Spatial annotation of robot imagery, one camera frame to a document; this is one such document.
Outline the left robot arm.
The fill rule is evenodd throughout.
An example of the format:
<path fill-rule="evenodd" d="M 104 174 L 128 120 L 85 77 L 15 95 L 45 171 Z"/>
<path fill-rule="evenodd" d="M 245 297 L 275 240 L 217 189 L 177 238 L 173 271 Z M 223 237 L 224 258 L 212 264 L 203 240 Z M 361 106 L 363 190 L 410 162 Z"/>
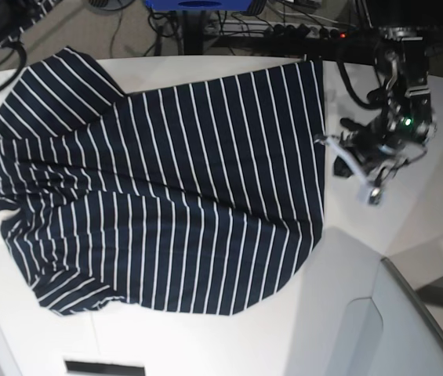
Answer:
<path fill-rule="evenodd" d="M 366 125 L 341 119 L 339 135 L 315 142 L 336 154 L 333 174 L 356 176 L 362 200 L 378 205 L 387 181 L 427 155 L 437 131 L 428 84 L 428 49 L 443 45 L 443 1 L 357 1 L 359 28 L 336 50 L 336 66 L 349 97 L 377 115 Z M 372 47 L 379 85 L 361 99 L 345 67 L 347 49 L 356 42 Z"/>

